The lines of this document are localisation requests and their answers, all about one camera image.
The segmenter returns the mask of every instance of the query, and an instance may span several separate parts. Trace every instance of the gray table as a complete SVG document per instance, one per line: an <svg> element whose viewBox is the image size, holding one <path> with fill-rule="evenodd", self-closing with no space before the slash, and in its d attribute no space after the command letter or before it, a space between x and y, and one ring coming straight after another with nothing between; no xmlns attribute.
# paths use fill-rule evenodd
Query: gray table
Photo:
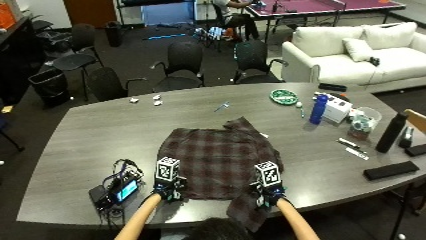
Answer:
<svg viewBox="0 0 426 240"><path fill-rule="evenodd" d="M306 118L294 106L281 106L269 99L274 89L294 91L303 102ZM140 96L140 103L118 99L69 110L41 155L28 185L17 220L40 223L96 225L98 217L88 191L112 173L120 158L132 159L145 172L146 187L126 203L126 219L152 190L154 162L160 145L176 128L218 128L241 116L251 122L281 152L287 196L299 211L323 208L365 198L399 187L426 175L426 157L409 158L394 146L387 154L374 146L395 112L373 95L347 93L355 106L371 107L383 119L367 141L355 141L369 152L370 160L349 154L335 142L346 136L349 125L322 122L313 126L307 117L313 107L315 85L255 84L210 87L161 94L164 105L153 106L153 94ZM225 102L230 107L214 109ZM426 143L425 135L414 134L414 144ZM417 173L374 182L362 171L391 163L413 160ZM161 205L149 227L190 225L208 217L226 217L229 201L189 200Z"/></svg>

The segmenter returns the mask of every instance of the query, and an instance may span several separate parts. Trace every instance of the purple table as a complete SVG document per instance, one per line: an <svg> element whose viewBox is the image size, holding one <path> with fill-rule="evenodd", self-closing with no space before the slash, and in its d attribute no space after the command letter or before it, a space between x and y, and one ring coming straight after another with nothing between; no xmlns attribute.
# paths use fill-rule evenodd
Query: purple table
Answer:
<svg viewBox="0 0 426 240"><path fill-rule="evenodd" d="M335 25L341 14L353 14L363 12L379 12L385 14L383 23L386 23L389 12L406 8L405 4L390 1L379 3L379 0L278 0L277 11L273 12L275 0L262 0L266 3L265 8L257 8L253 5L246 8L250 14L258 20L267 20L265 41L267 40L270 20L303 18L307 22L307 17L334 15Z"/></svg>

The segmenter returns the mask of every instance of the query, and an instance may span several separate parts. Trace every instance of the paper plate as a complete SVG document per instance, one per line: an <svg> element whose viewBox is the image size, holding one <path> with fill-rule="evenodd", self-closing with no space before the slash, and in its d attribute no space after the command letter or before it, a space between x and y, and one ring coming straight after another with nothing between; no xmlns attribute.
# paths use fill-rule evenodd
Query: paper plate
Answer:
<svg viewBox="0 0 426 240"><path fill-rule="evenodd" d="M282 105L293 105L298 102L295 93L285 89L271 91L269 97L275 103Z"/></svg>

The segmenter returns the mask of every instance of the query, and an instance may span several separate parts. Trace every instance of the flannel shirt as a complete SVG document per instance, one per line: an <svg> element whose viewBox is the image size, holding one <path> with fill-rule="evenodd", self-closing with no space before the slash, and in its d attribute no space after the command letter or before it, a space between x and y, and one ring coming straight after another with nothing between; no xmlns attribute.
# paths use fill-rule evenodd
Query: flannel shirt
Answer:
<svg viewBox="0 0 426 240"><path fill-rule="evenodd" d="M267 212L255 210L249 184L255 181L254 165L271 161L283 165L267 139L241 117L228 121L225 130L174 129L165 139L157 158L178 159L180 175L188 179L182 193L190 199L233 199L226 214L255 232Z"/></svg>

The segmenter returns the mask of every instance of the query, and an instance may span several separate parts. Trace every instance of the white sofa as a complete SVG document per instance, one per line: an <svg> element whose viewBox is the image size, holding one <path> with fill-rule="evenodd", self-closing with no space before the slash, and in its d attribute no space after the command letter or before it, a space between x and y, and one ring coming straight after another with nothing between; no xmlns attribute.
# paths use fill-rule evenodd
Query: white sofa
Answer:
<svg viewBox="0 0 426 240"><path fill-rule="evenodd" d="M282 44L281 77L286 82L357 84L369 92L426 85L426 35L415 23L357 27L299 27ZM343 38L365 40L379 58L355 62Z"/></svg>

